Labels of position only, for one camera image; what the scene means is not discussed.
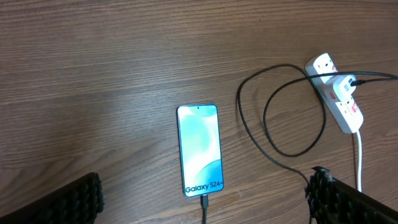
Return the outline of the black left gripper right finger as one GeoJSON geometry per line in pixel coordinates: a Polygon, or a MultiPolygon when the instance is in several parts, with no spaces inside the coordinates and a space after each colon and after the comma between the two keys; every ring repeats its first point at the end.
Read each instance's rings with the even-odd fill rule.
{"type": "Polygon", "coordinates": [[[397,211],[334,178],[328,169],[313,170],[305,197],[317,223],[397,224],[397,211]]]}

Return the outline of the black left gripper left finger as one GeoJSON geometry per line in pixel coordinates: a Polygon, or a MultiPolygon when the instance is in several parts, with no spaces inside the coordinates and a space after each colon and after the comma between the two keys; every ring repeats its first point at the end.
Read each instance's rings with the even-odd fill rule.
{"type": "Polygon", "coordinates": [[[94,223],[104,209],[101,180],[96,172],[1,217],[1,223],[94,223]]]}

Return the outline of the black Galaxy smartphone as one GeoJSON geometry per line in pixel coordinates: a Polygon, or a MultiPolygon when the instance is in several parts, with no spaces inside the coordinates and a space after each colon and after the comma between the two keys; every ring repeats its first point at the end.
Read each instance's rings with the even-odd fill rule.
{"type": "Polygon", "coordinates": [[[179,106],[177,121],[184,195],[192,198],[223,190],[217,106],[179,106]]]}

